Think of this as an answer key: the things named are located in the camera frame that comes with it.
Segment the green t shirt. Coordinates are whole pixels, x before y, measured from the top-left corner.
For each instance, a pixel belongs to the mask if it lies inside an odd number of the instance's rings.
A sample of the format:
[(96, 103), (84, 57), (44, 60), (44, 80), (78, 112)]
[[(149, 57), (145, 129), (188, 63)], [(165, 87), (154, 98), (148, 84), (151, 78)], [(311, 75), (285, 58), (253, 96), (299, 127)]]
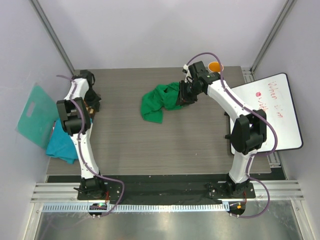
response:
[(167, 111), (180, 110), (185, 106), (191, 105), (186, 102), (182, 105), (177, 103), (179, 100), (180, 83), (172, 82), (169, 84), (158, 84), (152, 91), (143, 95), (140, 105), (140, 114), (147, 122), (161, 124), (163, 122), (163, 109)]

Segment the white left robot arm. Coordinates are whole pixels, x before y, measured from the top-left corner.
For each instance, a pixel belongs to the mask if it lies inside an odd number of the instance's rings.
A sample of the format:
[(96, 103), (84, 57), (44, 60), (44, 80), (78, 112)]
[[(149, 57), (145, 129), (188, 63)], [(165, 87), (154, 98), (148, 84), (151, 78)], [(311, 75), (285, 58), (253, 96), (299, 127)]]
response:
[(71, 78), (59, 77), (71, 83), (66, 97), (56, 102), (61, 127), (76, 149), (81, 178), (93, 179), (100, 174), (90, 143), (93, 116), (100, 110), (102, 100), (93, 89), (96, 79), (89, 70), (81, 70)]

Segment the brown book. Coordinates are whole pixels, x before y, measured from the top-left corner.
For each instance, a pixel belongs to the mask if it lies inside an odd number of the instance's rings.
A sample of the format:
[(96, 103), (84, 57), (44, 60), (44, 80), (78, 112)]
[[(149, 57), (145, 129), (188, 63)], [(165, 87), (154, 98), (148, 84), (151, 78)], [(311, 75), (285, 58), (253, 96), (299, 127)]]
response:
[(86, 101), (84, 101), (84, 105), (85, 105), (85, 108), (86, 108), (86, 110), (88, 112), (89, 117), (91, 119), (94, 119), (94, 117), (95, 117), (95, 115), (97, 113), (97, 110), (94, 107), (89, 106)]

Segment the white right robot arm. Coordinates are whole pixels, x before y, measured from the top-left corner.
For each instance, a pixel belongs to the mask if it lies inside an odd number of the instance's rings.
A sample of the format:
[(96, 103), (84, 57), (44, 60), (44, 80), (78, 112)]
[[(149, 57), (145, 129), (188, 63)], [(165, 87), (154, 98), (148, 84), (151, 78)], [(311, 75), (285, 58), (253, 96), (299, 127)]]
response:
[(182, 71), (185, 78), (179, 82), (176, 105), (194, 104), (198, 95), (205, 94), (216, 101), (233, 122), (227, 139), (235, 153), (225, 190), (236, 198), (243, 193), (242, 183), (249, 179), (253, 159), (267, 140), (267, 115), (263, 110), (247, 106), (223, 80), (222, 72), (207, 70), (202, 61), (184, 65)]

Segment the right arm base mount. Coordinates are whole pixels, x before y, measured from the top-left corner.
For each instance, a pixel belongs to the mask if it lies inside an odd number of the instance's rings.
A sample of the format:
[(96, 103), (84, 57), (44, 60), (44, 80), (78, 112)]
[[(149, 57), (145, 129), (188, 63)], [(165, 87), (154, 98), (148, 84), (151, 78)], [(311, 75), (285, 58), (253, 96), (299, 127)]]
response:
[(210, 199), (254, 199), (256, 197), (253, 184), (247, 180), (242, 183), (209, 182), (204, 185)]

